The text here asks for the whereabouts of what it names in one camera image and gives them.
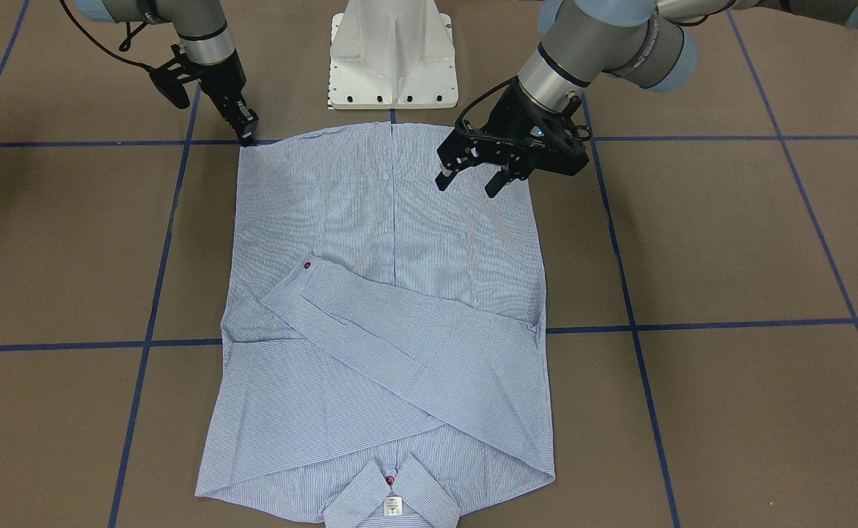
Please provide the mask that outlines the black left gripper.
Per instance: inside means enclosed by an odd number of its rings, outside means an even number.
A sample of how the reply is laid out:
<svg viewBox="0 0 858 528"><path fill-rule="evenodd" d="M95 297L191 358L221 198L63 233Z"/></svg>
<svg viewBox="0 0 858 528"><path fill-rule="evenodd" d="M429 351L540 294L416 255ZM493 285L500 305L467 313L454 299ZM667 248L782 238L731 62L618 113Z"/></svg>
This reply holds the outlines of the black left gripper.
<svg viewBox="0 0 858 528"><path fill-rule="evenodd" d="M500 94L487 121L476 127L467 114L480 101ZM438 147L440 171L435 178L438 190L445 191L463 170L482 164L497 167L485 185L487 197L494 198L512 180L526 180L534 170L529 166L527 153L532 146L532 113L550 111L569 114L569 100L560 103L553 111L537 104L517 77L503 81L472 101L457 117L455 127Z"/></svg>

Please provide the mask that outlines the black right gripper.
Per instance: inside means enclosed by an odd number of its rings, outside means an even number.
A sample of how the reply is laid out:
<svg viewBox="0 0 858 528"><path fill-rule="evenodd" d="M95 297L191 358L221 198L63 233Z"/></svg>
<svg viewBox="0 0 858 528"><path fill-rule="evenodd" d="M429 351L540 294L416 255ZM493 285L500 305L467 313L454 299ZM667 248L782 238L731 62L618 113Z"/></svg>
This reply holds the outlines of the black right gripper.
<svg viewBox="0 0 858 528"><path fill-rule="evenodd" d="M239 144L242 147L254 146L254 132L259 117L243 96L246 75L238 51L234 50L231 56L221 62L198 66L202 90L237 134Z"/></svg>

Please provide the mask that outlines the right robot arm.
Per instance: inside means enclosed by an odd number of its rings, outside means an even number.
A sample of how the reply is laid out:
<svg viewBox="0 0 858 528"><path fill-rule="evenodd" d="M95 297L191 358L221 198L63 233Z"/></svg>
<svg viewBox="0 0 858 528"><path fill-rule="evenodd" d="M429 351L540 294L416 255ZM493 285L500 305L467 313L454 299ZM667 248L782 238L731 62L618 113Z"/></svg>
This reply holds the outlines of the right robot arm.
<svg viewBox="0 0 858 528"><path fill-rule="evenodd" d="M208 95L242 147L254 146L258 114L244 99L246 74L220 1L60 1L68 20L94 46L123 64L143 70L158 93L177 109L187 109L191 99L186 84L197 83ZM71 7L90 21L127 26L121 51L128 50L141 30L173 26L178 42L172 58L155 67L121 56L92 36L74 16Z"/></svg>

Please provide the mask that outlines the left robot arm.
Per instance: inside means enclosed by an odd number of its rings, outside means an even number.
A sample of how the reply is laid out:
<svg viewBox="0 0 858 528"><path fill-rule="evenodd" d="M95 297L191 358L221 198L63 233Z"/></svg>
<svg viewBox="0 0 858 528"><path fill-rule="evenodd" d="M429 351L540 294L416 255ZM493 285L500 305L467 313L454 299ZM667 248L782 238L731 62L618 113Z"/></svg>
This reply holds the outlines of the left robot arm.
<svg viewBox="0 0 858 528"><path fill-rule="evenodd" d="M439 145L436 186L446 190L469 168L493 165L495 197L535 171L574 176L589 163L590 129L573 123L584 91L600 75L655 92L680 86L700 51L690 26L730 10L768 9L858 30L858 1L546 1L540 42L497 95L483 126L459 114Z"/></svg>

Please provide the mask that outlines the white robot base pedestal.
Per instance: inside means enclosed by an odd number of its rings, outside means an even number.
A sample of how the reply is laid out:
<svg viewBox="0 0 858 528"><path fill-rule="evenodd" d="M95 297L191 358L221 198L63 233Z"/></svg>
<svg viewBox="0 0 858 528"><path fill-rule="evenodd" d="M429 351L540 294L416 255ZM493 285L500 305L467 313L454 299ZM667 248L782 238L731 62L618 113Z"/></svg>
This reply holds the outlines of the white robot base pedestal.
<svg viewBox="0 0 858 528"><path fill-rule="evenodd" d="M331 18L334 110L449 109L459 100L452 18L433 1L350 1Z"/></svg>

